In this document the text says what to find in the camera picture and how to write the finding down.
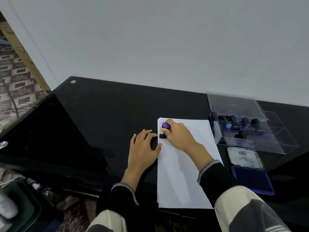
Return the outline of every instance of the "brown cardboard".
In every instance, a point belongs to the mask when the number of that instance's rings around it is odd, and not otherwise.
[[[1,16],[1,13],[0,13],[0,20],[4,20],[3,16]],[[6,39],[11,43],[13,49],[16,51],[18,56],[26,65],[26,67],[31,73],[31,76],[37,81],[37,83],[42,88],[44,93],[49,94],[51,92],[50,87],[48,86],[43,76],[35,66],[34,62],[31,60],[29,54],[27,53],[27,51],[25,50],[25,48],[23,47],[17,36],[15,35],[9,23],[6,21],[0,22],[0,30],[2,31]]]

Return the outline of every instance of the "white wall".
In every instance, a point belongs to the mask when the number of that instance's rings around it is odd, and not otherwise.
[[[309,106],[309,0],[0,0],[54,89],[82,76]]]

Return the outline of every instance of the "person's right hand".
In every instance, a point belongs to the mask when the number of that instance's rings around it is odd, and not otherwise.
[[[171,130],[161,128],[160,131],[166,135],[167,140],[174,147],[188,153],[191,148],[198,144],[183,123],[175,123],[172,119],[168,119],[165,122],[171,126]]]
[[[183,123],[175,123],[172,119],[168,119],[166,122],[171,126],[170,130],[161,128],[160,131],[166,135],[167,140],[174,147],[185,152],[191,158],[198,171],[214,160],[206,148],[195,141]]]

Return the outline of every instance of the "finger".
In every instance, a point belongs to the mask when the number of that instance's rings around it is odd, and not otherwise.
[[[136,134],[134,134],[133,137],[131,138],[130,147],[134,145],[135,137],[136,137]]]
[[[172,119],[167,119],[165,122],[168,123],[170,126],[175,124],[175,122]]]
[[[146,135],[147,135],[148,133],[151,133],[151,132],[152,132],[152,130],[145,130],[145,131],[141,132],[140,139],[141,139],[141,140],[144,140],[145,137],[146,137]]]
[[[145,129],[143,129],[139,134],[137,134],[135,141],[138,141],[140,139],[141,133],[144,132],[144,131],[145,131]]]
[[[156,155],[156,158],[159,156],[159,153],[161,151],[161,146],[162,146],[162,143],[158,143],[156,149],[153,151],[154,154]]]
[[[169,135],[172,135],[171,131],[168,129],[161,128],[160,131],[163,132],[166,137],[168,137]]]
[[[157,134],[155,134],[155,133],[150,133],[150,134],[148,134],[147,135],[147,137],[146,137],[146,141],[148,141],[149,143],[150,143],[150,141],[151,141],[151,139],[153,138],[153,137],[156,137],[157,136]]]

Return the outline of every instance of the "person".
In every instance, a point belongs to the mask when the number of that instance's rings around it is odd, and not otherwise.
[[[171,119],[166,122],[171,129],[162,128],[161,131],[175,148],[191,158],[199,170],[197,182],[214,207],[223,232],[290,231],[271,207],[251,190],[241,186],[219,160],[214,160],[205,147],[195,141],[184,124]],[[90,224],[87,232],[136,231],[134,228],[139,221],[135,209],[139,204],[135,190],[143,172],[160,153],[162,144],[159,143],[154,151],[150,148],[150,140],[156,136],[152,130],[133,135],[124,176],[120,183],[112,187],[102,212]],[[207,227],[211,230],[211,222],[205,225],[205,231]]]

